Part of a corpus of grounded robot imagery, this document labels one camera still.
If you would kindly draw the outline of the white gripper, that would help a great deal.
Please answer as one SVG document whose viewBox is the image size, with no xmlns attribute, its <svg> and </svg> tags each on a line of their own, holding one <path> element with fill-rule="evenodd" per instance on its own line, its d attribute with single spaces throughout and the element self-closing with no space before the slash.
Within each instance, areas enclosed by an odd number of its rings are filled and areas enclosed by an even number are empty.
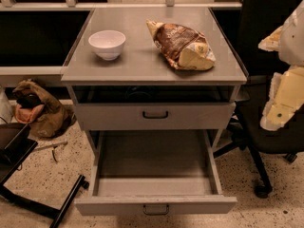
<svg viewBox="0 0 304 228">
<path fill-rule="evenodd" d="M 258 48 L 279 51 L 282 27 L 262 39 Z M 304 105 L 304 67 L 291 66 L 283 74 L 275 73 L 269 91 L 269 101 L 264 106 L 260 126 L 268 131 L 283 127 Z"/>
</svg>

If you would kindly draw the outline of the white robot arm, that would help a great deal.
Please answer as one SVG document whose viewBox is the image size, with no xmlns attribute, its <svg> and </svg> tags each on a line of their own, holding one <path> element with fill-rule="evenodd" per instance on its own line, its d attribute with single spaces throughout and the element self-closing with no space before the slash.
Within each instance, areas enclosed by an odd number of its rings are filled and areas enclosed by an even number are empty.
<svg viewBox="0 0 304 228">
<path fill-rule="evenodd" d="M 263 129 L 277 131 L 304 105 L 304 0 L 258 47 L 277 51 L 279 60 L 290 66 L 283 74 L 274 74 L 260 120 Z"/>
</svg>

